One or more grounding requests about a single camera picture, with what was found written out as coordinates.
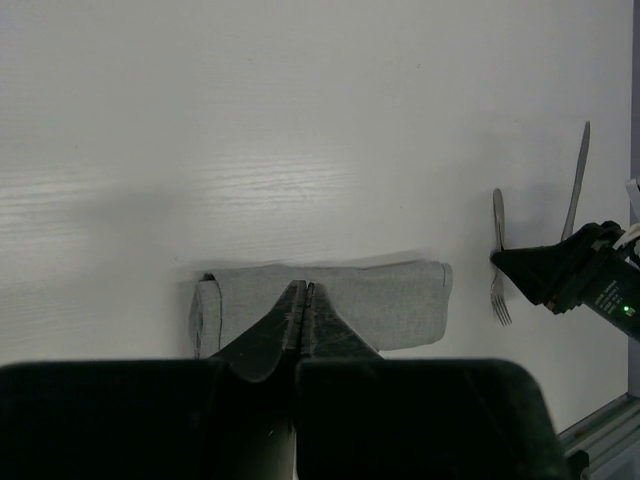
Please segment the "silver knife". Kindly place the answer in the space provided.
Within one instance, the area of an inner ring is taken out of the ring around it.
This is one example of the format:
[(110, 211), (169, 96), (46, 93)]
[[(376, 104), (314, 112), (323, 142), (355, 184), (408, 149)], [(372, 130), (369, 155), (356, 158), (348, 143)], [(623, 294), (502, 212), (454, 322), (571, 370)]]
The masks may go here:
[(562, 235), (561, 235), (562, 241), (568, 239), (573, 234), (575, 219), (577, 215), (577, 208), (578, 208), (579, 198), (581, 195), (582, 184), (583, 184), (584, 174), (586, 170), (586, 163), (587, 163), (588, 154), (589, 154), (590, 139), (591, 139), (591, 122), (586, 121), (583, 129), (580, 150), (578, 153), (578, 158), (576, 163), (576, 170), (575, 170), (575, 176), (574, 176), (574, 181), (572, 185), (569, 208), (568, 208), (568, 212), (566, 215), (566, 219), (564, 222)]

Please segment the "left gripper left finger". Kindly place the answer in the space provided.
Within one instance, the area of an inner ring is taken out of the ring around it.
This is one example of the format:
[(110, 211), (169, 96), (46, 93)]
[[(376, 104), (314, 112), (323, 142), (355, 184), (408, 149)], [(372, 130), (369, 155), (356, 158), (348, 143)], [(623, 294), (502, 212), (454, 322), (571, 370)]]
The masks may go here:
[(198, 360), (30, 362), (1, 370), (5, 479), (289, 479), (306, 285)]

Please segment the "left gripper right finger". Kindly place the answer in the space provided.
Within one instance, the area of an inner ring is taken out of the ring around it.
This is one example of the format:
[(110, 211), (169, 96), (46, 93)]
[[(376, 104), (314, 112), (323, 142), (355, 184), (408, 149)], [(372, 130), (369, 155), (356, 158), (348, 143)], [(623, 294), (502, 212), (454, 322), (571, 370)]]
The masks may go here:
[(541, 392), (501, 359), (385, 360), (310, 289), (296, 369), (302, 479), (566, 479)]

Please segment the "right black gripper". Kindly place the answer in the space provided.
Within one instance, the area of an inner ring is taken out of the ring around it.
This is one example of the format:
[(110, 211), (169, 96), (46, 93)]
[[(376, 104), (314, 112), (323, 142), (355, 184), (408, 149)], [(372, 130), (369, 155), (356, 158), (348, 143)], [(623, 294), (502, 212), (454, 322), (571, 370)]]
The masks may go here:
[(491, 263), (534, 305), (554, 314), (585, 306), (639, 339), (639, 225), (589, 223), (558, 244), (504, 249)]

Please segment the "grey cloth napkin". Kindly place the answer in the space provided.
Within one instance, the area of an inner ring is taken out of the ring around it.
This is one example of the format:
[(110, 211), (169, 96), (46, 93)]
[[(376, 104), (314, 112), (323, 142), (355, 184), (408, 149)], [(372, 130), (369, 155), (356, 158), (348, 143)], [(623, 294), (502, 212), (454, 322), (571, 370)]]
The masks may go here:
[(195, 357), (218, 352), (257, 323), (293, 281), (324, 286), (340, 318), (376, 350), (433, 344), (445, 335), (453, 287), (447, 263), (267, 265), (217, 270), (197, 282), (187, 320)]

